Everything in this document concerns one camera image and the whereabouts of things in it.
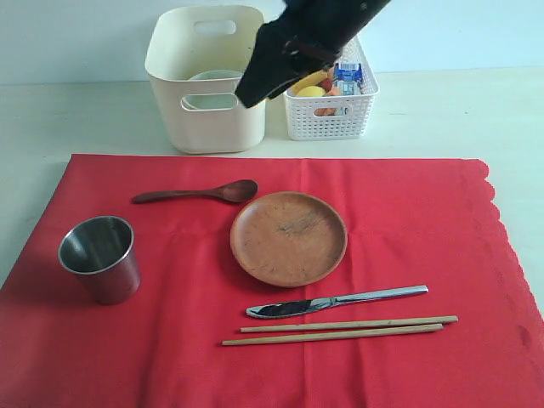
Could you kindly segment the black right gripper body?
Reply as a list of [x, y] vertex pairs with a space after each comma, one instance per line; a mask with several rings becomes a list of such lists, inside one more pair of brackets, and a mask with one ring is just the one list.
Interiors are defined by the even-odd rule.
[[280, 32], [282, 53], [332, 64], [343, 47], [387, 5], [389, 0], [286, 1]]

